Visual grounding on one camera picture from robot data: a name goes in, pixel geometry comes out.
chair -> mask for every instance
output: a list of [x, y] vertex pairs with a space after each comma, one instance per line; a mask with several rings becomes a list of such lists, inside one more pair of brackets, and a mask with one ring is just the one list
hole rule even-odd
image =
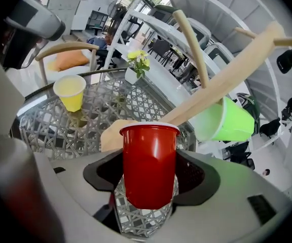
[[227, 159], [231, 159], [231, 162], [241, 164], [251, 155], [251, 152], [244, 152], [239, 154], [233, 154]]
[[[123, 40], [124, 44], [126, 44], [127, 42], [129, 42], [129, 40], [127, 39], [127, 36], [128, 36], [128, 33], [125, 30], [122, 31], [121, 37], [122, 37], [122, 40]], [[97, 70], [99, 70], [100, 68], [104, 67], [107, 54], [108, 54], [108, 50], [107, 49], [105, 49], [105, 50], [98, 50], [96, 52], [96, 55], [99, 56], [99, 58], [97, 60], [97, 64], [99, 65], [99, 67], [98, 67]], [[113, 58], [120, 59], [121, 58], [121, 53], [119, 51], [115, 50], [113, 52], [113, 54], [112, 54], [111, 63], [109, 64], [109, 66], [117, 67], [116, 63], [114, 63], [113, 60], [112, 60]]]
[[161, 59], [163, 59], [163, 58], [166, 59], [165, 53], [168, 52], [170, 50], [170, 48], [171, 48], [171, 46], [170, 46], [169, 42], [167, 42], [164, 39], [157, 39], [154, 42], [151, 49], [148, 50], [148, 53], [152, 53], [154, 51], [155, 53], [157, 53], [155, 58], [157, 58], [157, 56], [160, 56]]
[[[57, 44], [42, 53], [40, 53], [38, 56], [36, 56], [35, 60], [39, 64], [41, 78], [42, 78], [42, 85], [46, 86], [48, 83], [54, 82], [58, 79], [60, 79], [63, 76], [66, 75], [73, 75], [73, 74], [81, 74], [89, 71], [94, 71], [96, 69], [96, 50], [98, 50], [99, 47], [96, 45], [88, 44], [88, 43], [82, 43], [82, 42], [67, 42], [67, 43], [61, 43]], [[47, 71], [45, 70], [44, 66], [44, 58], [55, 55], [60, 52], [65, 51], [72, 51], [72, 50], [92, 50], [92, 53], [90, 53], [90, 65], [89, 66], [76, 66], [69, 68], [67, 70], [57, 72], [57, 71]]]
[[256, 168], [255, 165], [254, 165], [254, 161], [253, 161], [252, 158], [248, 158], [248, 159], [244, 160], [240, 164], [243, 165], [243, 166], [246, 166], [246, 167], [248, 167], [248, 168], [250, 168], [252, 170], [254, 170]]

shelf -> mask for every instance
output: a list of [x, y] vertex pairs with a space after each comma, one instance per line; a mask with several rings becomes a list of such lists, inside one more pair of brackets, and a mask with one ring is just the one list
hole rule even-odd
[[[182, 32], [178, 31], [173, 26], [168, 25], [150, 15], [134, 11], [132, 13], [132, 16], [142, 20], [144, 23], [149, 25], [149, 27], [152, 28], [156, 33], [158, 33], [162, 38], [181, 50], [190, 59], [191, 63], [196, 66], [187, 39]], [[218, 74], [221, 69], [202, 49], [200, 50], [206, 64], [208, 74], [211, 76]], [[246, 87], [245, 83], [243, 82], [242, 84], [238, 85], [233, 91], [229, 93], [229, 96], [232, 99], [237, 99], [237, 93], [249, 94], [247, 88], [243, 89], [244, 87]]]

white wall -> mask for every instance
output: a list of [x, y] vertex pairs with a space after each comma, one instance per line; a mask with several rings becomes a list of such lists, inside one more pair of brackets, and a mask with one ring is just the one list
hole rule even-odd
[[49, 0], [48, 9], [55, 13], [66, 25], [64, 34], [69, 34], [75, 11], [80, 0]]
[[72, 22], [72, 30], [85, 30], [92, 11], [107, 14], [109, 5], [115, 0], [81, 0]]

black chair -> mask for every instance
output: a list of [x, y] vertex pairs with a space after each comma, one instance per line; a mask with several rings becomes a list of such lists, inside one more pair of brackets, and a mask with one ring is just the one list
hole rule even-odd
[[240, 164], [243, 165], [243, 166], [246, 166], [246, 167], [248, 167], [248, 168], [250, 168], [252, 170], [254, 170], [256, 168], [255, 165], [254, 165], [254, 161], [253, 161], [252, 158], [248, 158], [248, 159], [244, 160]]
[[244, 152], [239, 154], [233, 154], [227, 159], [231, 159], [231, 162], [241, 164], [244, 162], [249, 156], [251, 155], [251, 152]]
[[242, 154], [246, 152], [249, 142], [246, 141], [244, 143], [238, 144], [236, 146], [229, 146], [226, 150], [231, 154]]
[[[126, 31], [123, 31], [121, 33], [121, 37], [122, 37], [122, 39], [123, 39], [125, 44], [128, 42], [127, 36], [128, 36], [128, 34], [127, 34]], [[100, 68], [104, 67], [107, 54], [108, 54], [108, 50], [107, 49], [105, 49], [105, 50], [97, 50], [96, 51], [96, 55], [99, 56], [99, 58], [97, 60], [97, 64], [99, 65], [99, 67], [98, 67], [97, 70], [99, 70]], [[112, 54], [112, 58], [120, 59], [121, 58], [121, 53], [119, 51], [115, 50], [114, 53]], [[113, 62], [112, 58], [111, 58], [111, 63], [109, 64], [109, 66], [112, 66], [113, 68], [116, 68], [117, 65], [116, 65], [116, 63]]]
[[155, 58], [157, 58], [157, 56], [160, 56], [160, 60], [166, 59], [165, 53], [168, 52], [170, 50], [170, 48], [171, 48], [171, 46], [170, 46], [169, 42], [167, 42], [164, 39], [157, 39], [154, 42], [151, 49], [148, 50], [148, 53], [152, 53], [154, 51], [155, 53], [157, 53]]

yellow flower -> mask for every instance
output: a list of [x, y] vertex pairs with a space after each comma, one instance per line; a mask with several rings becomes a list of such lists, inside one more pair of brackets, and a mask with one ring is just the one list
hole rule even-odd
[[135, 59], [140, 55], [139, 51], [129, 52], [127, 57], [128, 59]]
[[148, 56], [148, 54], [146, 54], [145, 51], [139, 51], [139, 52], [140, 52], [140, 54], [141, 54], [142, 56], [144, 56], [144, 57]]
[[145, 61], [144, 61], [144, 64], [147, 66], [147, 67], [149, 67], [150, 66], [150, 60], [149, 59], [145, 59]]

